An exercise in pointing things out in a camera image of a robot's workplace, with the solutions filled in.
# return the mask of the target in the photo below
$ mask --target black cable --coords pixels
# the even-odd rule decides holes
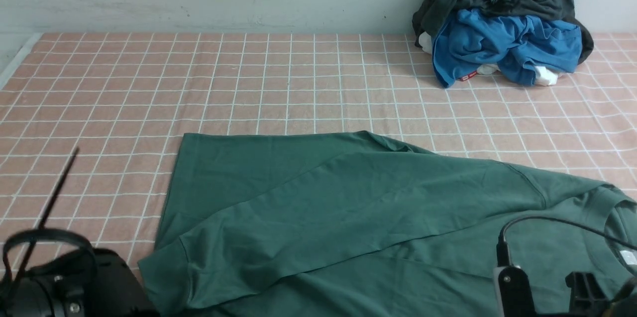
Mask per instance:
[[[564,220],[564,219],[559,219],[557,217],[529,215],[529,216],[519,217],[517,219],[511,220],[510,222],[507,222],[507,224],[505,224],[505,226],[503,226],[503,228],[500,230],[500,236],[498,237],[498,246],[496,247],[496,252],[498,254],[498,267],[512,266],[511,253],[509,251],[509,245],[507,244],[507,239],[505,238],[505,234],[507,233],[507,229],[509,229],[514,224],[517,224],[518,222],[521,222],[521,221],[524,221],[524,220],[531,220],[531,219],[561,222],[563,224],[568,224],[568,225],[571,225],[571,226],[575,226],[575,227],[578,227],[580,229],[585,229],[586,231],[589,231],[591,233],[595,233],[596,235],[599,235],[599,236],[605,238],[606,240],[611,240],[612,242],[615,242],[615,243],[617,243],[617,244],[619,244],[621,246],[627,247],[628,249],[632,249],[632,250],[636,250],[637,251],[637,246],[636,245],[629,244],[628,242],[624,242],[622,240],[619,240],[616,237],[612,237],[611,235],[608,235],[607,233],[604,233],[603,231],[599,231],[598,229],[594,229],[594,228],[588,227],[586,225],[582,225],[582,224],[580,224],[578,222],[572,222],[572,221],[568,221],[568,220]]]
[[[53,193],[51,194],[51,197],[46,203],[45,209],[42,212],[42,216],[40,217],[37,228],[16,233],[13,236],[11,236],[7,240],[7,242],[4,243],[3,255],[2,255],[2,262],[4,263],[4,276],[2,277],[2,280],[0,280],[0,299],[1,299],[0,302],[10,301],[11,299],[13,299],[17,291],[17,288],[20,285],[20,281],[22,280],[26,272],[27,264],[29,263],[29,260],[35,248],[36,242],[38,242],[39,240],[57,241],[55,240],[55,238],[61,237],[62,239],[58,241],[70,243],[64,240],[64,238],[70,238],[72,241],[80,241],[80,246],[81,246],[81,244],[84,243],[82,238],[86,240],[81,235],[77,235],[75,233],[58,233],[56,229],[47,229],[44,227],[46,224],[46,220],[51,214],[51,211],[53,211],[53,206],[55,206],[55,202],[57,202],[57,198],[60,195],[60,192],[62,191],[62,187],[64,186],[64,183],[66,182],[66,178],[69,176],[69,172],[71,171],[71,167],[73,166],[73,163],[75,162],[75,158],[77,157],[78,152],[80,152],[80,149],[76,147],[73,150],[73,154],[71,154],[71,157],[66,162],[66,165],[64,166],[64,170],[62,170],[62,175],[60,176],[60,179],[58,179],[57,184],[55,185],[55,188],[53,190]],[[8,250],[11,249],[12,247],[8,247],[10,245],[8,242],[9,240],[11,240],[12,238],[15,238],[16,236],[23,238],[23,240],[16,242],[15,243],[16,245],[29,242],[29,247],[27,248],[27,251],[24,254],[24,257],[18,269],[18,273],[15,275],[15,280],[14,280],[12,279],[11,265],[9,264],[9,260],[8,260]]]
[[[27,229],[25,231],[20,231],[18,233],[14,233],[11,237],[7,238],[6,242],[2,246],[2,262],[4,263],[4,277],[2,278],[3,287],[8,283],[11,283],[12,286],[16,286],[20,283],[20,281],[16,278],[15,280],[11,280],[11,264],[9,263],[9,251],[14,249],[14,247],[20,246],[22,244],[37,243],[41,241],[46,242],[63,242],[65,244],[75,246],[80,250],[83,250],[84,253],[88,254],[91,259],[91,271],[86,278],[86,282],[90,282],[95,278],[98,273],[98,261],[96,260],[95,251],[93,250],[93,245],[91,242],[84,236],[79,233],[75,233],[72,231],[68,231],[66,229],[57,229],[57,228],[36,228],[36,229]],[[14,295],[9,295],[5,297],[4,294],[1,295],[5,300],[13,299]]]

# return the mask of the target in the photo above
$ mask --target clothing label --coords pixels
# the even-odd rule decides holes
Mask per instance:
[[[478,74],[478,71],[473,71],[468,75],[463,75],[462,77],[460,77],[459,79],[457,79],[458,81],[468,81],[471,77],[475,76]]]
[[[637,265],[637,256],[635,256],[634,252],[622,250],[619,251],[619,253],[622,254],[622,257],[624,258],[624,261],[626,261],[627,265]]]

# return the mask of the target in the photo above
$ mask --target blue shirt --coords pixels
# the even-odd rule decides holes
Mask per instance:
[[[498,63],[511,81],[535,84],[535,66],[575,72],[582,53],[580,27],[537,16],[485,17],[480,9],[452,14],[433,42],[433,66],[444,88],[485,63]]]

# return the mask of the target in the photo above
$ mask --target pile of clothes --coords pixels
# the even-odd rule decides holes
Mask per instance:
[[[573,0],[425,0],[412,24],[444,88],[496,70],[524,86],[550,86],[593,50]]]

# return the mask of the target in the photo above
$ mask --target screw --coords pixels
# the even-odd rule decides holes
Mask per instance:
[[[77,303],[70,303],[69,304],[69,311],[71,311],[71,313],[80,312],[80,305],[78,305]]]

